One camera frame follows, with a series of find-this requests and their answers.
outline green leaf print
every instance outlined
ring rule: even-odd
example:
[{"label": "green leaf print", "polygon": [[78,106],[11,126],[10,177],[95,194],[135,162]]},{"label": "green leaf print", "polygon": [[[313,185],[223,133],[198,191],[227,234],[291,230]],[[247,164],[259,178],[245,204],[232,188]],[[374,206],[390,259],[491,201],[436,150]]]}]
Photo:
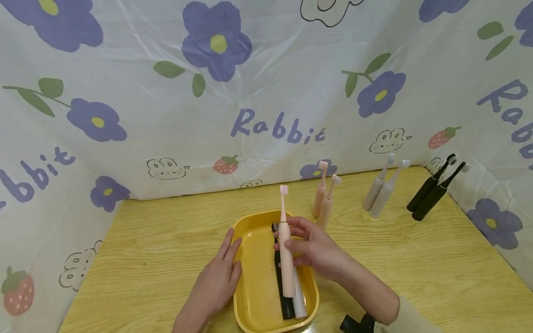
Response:
[{"label": "green leaf print", "polygon": [[63,81],[51,77],[39,80],[39,89],[45,97],[58,98],[63,94]]},{"label": "green leaf print", "polygon": [[383,65],[387,62],[387,60],[391,57],[390,53],[383,53],[375,57],[370,64],[368,65],[367,69],[365,69],[365,74],[372,74],[379,68],[383,67]]},{"label": "green leaf print", "polygon": [[493,59],[494,57],[502,53],[510,45],[513,39],[514,36],[507,36],[501,42],[496,44],[496,46],[494,46],[492,50],[490,50],[489,54],[487,54],[485,61],[489,61],[490,59]]},{"label": "green leaf print", "polygon": [[502,24],[498,21],[487,23],[478,30],[478,38],[481,40],[493,38],[503,33]]},{"label": "green leaf print", "polygon": [[35,94],[33,91],[19,88],[17,89],[19,94],[24,98],[26,102],[28,102],[32,107],[36,108],[40,112],[44,113],[47,116],[55,117],[54,112],[52,112],[52,109],[46,104],[45,101],[43,101],[42,98],[40,98],[37,94]]},{"label": "green leaf print", "polygon": [[192,78],[192,93],[196,97],[200,97],[203,95],[205,90],[205,79],[204,76],[201,73],[195,74],[194,78]]},{"label": "green leaf print", "polygon": [[350,98],[350,96],[353,94],[353,91],[356,89],[357,85],[357,74],[350,73],[348,74],[348,78],[346,79],[346,97]]},{"label": "green leaf print", "polygon": [[185,73],[185,69],[172,61],[163,60],[154,65],[154,71],[157,74],[169,79],[173,79]]}]

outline wrist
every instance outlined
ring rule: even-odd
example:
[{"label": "wrist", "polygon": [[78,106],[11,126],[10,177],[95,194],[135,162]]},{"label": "wrist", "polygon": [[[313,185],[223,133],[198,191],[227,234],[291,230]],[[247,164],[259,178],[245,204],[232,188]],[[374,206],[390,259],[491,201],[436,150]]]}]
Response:
[{"label": "wrist", "polygon": [[201,333],[209,320],[209,314],[186,302],[176,316],[172,333]]}]

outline purple flower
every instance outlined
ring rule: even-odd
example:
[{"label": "purple flower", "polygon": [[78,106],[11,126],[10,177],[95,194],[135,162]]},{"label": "purple flower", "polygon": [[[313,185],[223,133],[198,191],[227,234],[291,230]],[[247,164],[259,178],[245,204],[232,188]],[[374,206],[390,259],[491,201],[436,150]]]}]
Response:
[{"label": "purple flower", "polygon": [[424,0],[422,6],[418,10],[418,17],[422,22],[431,22],[440,14],[446,13],[457,13],[470,0]]},{"label": "purple flower", "polygon": [[520,45],[533,46],[533,2],[524,7],[516,21],[514,26],[518,30],[524,30],[522,37],[520,37]]},{"label": "purple flower", "polygon": [[[322,159],[320,161],[328,162],[328,168],[326,169],[326,176],[331,176],[337,172],[337,166],[332,165],[332,161],[330,159]],[[302,177],[301,179],[311,179],[311,178],[322,177],[322,169],[318,167],[318,164],[320,163],[320,161],[318,161],[316,164],[304,165],[303,168],[300,169],[300,176]]]},{"label": "purple flower", "polygon": [[108,213],[115,209],[118,201],[130,197],[130,191],[111,177],[100,176],[95,184],[96,186],[91,191],[91,201],[95,206],[103,207],[103,210]]},{"label": "purple flower", "polygon": [[515,232],[522,230],[522,221],[508,210],[500,211],[498,204],[484,198],[475,204],[466,216],[481,231],[491,245],[499,245],[506,250],[516,249],[518,240]]},{"label": "purple flower", "polygon": [[102,27],[91,14],[92,0],[0,0],[0,4],[57,50],[74,52],[80,44],[96,47],[103,42]]},{"label": "purple flower", "polygon": [[394,74],[391,71],[378,76],[357,96],[359,115],[366,118],[373,113],[384,113],[389,110],[396,100],[396,94],[403,88],[405,79],[404,73]]},{"label": "purple flower", "polygon": [[109,105],[75,98],[70,107],[67,119],[91,139],[99,142],[126,140],[126,131],[118,124],[118,114]]},{"label": "purple flower", "polygon": [[228,82],[235,65],[244,63],[252,53],[252,43],[240,31],[240,11],[229,1],[209,8],[193,1],[183,10],[183,21],[189,35],[181,51],[198,68],[207,67],[218,82]]}]

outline person's left hand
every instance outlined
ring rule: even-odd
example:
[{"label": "person's left hand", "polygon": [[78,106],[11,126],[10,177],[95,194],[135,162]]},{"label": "person's left hand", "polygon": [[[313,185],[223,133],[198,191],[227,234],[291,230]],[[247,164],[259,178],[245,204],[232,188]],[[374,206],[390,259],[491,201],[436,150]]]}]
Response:
[{"label": "person's left hand", "polygon": [[233,296],[242,272],[240,262],[233,263],[233,260],[242,238],[239,237],[231,244],[232,237],[233,228],[230,228],[219,252],[198,275],[189,298],[176,318],[176,324],[190,320],[189,315],[198,317],[200,314],[207,323]]}]

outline pink electric toothbrush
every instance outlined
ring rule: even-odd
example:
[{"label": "pink electric toothbrush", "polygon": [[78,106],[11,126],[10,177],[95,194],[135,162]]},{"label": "pink electric toothbrush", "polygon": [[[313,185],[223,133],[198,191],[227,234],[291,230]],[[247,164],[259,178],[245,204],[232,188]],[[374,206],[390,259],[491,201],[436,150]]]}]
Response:
[{"label": "pink electric toothbrush", "polygon": [[325,229],[328,226],[329,216],[332,213],[333,209],[333,187],[339,185],[342,179],[337,176],[332,176],[332,182],[329,184],[329,191],[322,201],[322,207],[320,209],[320,217],[318,218],[318,226],[321,229]]},{"label": "pink electric toothbrush", "polygon": [[385,174],[387,172],[387,169],[393,163],[394,163],[394,154],[390,154],[389,157],[387,158],[387,163],[385,163],[385,166],[383,167],[383,170],[381,170],[381,172],[376,177],[376,179],[374,179],[372,186],[370,186],[370,190],[368,190],[368,194],[365,199],[365,202],[363,202],[364,210],[370,210],[372,208],[372,205],[374,204],[374,201],[376,201],[379,191],[383,187],[383,183],[385,183]]},{"label": "pink electric toothbrush", "polygon": [[374,204],[372,205],[372,208],[370,209],[370,216],[376,218],[381,213],[381,210],[383,207],[385,207],[385,204],[387,203],[387,200],[392,194],[392,191],[394,191],[394,183],[396,182],[396,179],[398,178],[398,175],[400,174],[400,171],[402,169],[407,169],[411,165],[411,161],[408,159],[402,160],[400,166],[398,169],[396,169],[396,172],[392,176],[392,178],[385,184],[383,184],[383,187],[381,187],[381,190],[379,191],[379,194],[377,195],[376,201],[374,201]]},{"label": "pink electric toothbrush", "polygon": [[285,242],[290,239],[290,229],[287,223],[287,215],[285,214],[284,196],[289,194],[289,187],[287,185],[280,185],[279,191],[281,193],[281,218],[279,219],[279,254],[281,257],[281,285],[283,286],[283,296],[292,298],[296,295],[294,286],[294,271],[293,271],[293,254],[285,247]]},{"label": "pink electric toothbrush", "polygon": [[318,168],[322,169],[322,179],[320,180],[320,183],[317,187],[317,192],[314,195],[314,204],[313,209],[311,210],[311,214],[314,218],[318,218],[320,216],[322,201],[324,200],[324,196],[326,195],[326,172],[328,169],[328,162],[318,162]]}]

